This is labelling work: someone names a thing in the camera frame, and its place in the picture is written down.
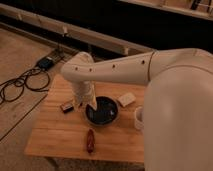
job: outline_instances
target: concrete floor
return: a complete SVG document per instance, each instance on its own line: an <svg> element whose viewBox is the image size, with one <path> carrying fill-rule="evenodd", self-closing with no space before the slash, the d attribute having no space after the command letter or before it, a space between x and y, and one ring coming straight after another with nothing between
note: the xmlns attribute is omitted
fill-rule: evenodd
<svg viewBox="0 0 213 171"><path fill-rule="evenodd" d="M0 28L0 83L15 78L34 66L42 56L53 48ZM63 63L58 63L49 71L51 79L59 73ZM31 80L31 85L44 84L44 77ZM8 90L9 96L17 89ZM40 157L24 155L24 149L31 129L39 112L40 105L33 109L13 130L8 131L39 101L46 93L29 90L15 102L0 106L0 170L1 171L52 171L53 167ZM101 161L56 159L61 171L139 171L143 165L136 163L113 163Z"/></svg>

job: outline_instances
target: extension cord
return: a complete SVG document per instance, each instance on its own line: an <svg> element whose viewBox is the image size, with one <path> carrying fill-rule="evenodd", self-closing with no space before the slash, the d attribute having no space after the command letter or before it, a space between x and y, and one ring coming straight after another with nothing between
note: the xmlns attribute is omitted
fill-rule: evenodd
<svg viewBox="0 0 213 171"><path fill-rule="evenodd" d="M55 49L54 51L50 52L48 55L41 58L36 63L36 66L47 71L50 68L52 68L56 63L58 63L63 57L64 57L63 52L58 49Z"/></svg>

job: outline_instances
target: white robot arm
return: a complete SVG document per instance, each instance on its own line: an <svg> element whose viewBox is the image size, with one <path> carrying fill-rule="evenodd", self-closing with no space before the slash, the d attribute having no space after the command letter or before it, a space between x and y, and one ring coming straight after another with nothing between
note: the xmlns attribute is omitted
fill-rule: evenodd
<svg viewBox="0 0 213 171"><path fill-rule="evenodd" d="M156 51L93 63L77 54L62 68L79 102L94 100L91 81L148 85L144 99L146 171L213 170L213 55Z"/></svg>

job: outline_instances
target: sausage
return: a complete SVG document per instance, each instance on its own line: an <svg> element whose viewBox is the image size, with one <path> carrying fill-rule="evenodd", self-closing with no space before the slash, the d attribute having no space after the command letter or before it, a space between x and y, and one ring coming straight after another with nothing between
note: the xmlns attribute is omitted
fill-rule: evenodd
<svg viewBox="0 0 213 171"><path fill-rule="evenodd" d="M87 133L87 152L90 154L95 148L95 136L92 129L89 129Z"/></svg>

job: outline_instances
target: white cup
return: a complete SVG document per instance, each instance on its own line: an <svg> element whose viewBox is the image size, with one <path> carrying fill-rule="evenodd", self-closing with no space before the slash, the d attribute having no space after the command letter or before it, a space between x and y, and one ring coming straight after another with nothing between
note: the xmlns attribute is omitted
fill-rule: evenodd
<svg viewBox="0 0 213 171"><path fill-rule="evenodd" d="M140 130L143 132L143 108L142 106L137 107L134 111L134 124L135 124L135 129Z"/></svg>

